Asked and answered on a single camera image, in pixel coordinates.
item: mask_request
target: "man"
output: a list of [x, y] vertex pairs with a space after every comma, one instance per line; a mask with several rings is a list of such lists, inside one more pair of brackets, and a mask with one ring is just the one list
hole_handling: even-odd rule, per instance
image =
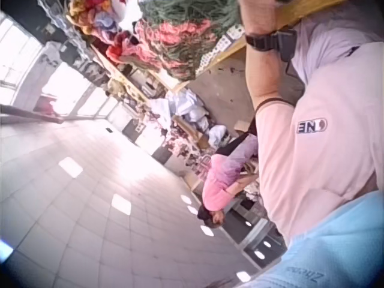
[[[273, 0], [239, 3], [250, 44], [275, 31]], [[295, 27], [292, 64], [305, 84], [296, 107], [278, 94], [279, 52], [247, 46], [260, 192], [289, 249], [244, 287], [367, 287], [383, 265], [384, 26], [377, 12], [371, 1], [349, 1]]]

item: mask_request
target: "black wristwatch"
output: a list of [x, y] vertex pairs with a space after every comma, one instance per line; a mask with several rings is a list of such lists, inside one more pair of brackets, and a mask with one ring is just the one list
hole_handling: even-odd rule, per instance
[[295, 30], [284, 28], [265, 35], [246, 35], [245, 40], [257, 51], [276, 50], [283, 62], [289, 62], [295, 55], [297, 37]]

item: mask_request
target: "light blue shirt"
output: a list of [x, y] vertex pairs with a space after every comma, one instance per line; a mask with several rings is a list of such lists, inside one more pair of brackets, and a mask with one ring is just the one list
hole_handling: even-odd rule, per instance
[[384, 267], [383, 193], [368, 193], [295, 237], [281, 262], [241, 288], [368, 287]]

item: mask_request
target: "glass window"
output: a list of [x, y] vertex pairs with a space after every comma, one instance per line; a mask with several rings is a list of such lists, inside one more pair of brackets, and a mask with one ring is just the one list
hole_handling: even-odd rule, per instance
[[0, 14], [0, 102], [10, 105], [20, 80], [42, 45], [7, 17]]
[[9, 105], [12, 101], [14, 90], [11, 88], [0, 87], [0, 104]]
[[95, 115], [105, 101], [107, 101], [107, 95], [104, 90], [96, 88], [77, 114], [82, 116]]
[[90, 84], [78, 71], [63, 62], [51, 75], [42, 92], [57, 98], [53, 106], [56, 113], [67, 115]]
[[113, 97], [110, 97], [108, 99], [108, 102], [104, 105], [104, 107], [100, 110], [98, 113], [99, 116], [107, 116], [113, 108], [115, 108], [118, 101], [114, 99]]

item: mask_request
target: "woman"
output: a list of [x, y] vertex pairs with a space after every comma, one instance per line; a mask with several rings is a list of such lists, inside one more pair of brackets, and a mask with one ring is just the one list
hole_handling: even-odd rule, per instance
[[197, 217], [205, 225], [216, 228], [224, 223], [224, 207], [240, 193], [257, 175], [240, 175], [244, 164], [257, 155], [257, 132], [255, 119], [248, 131], [219, 148], [211, 158], [211, 168], [203, 188], [203, 201]]

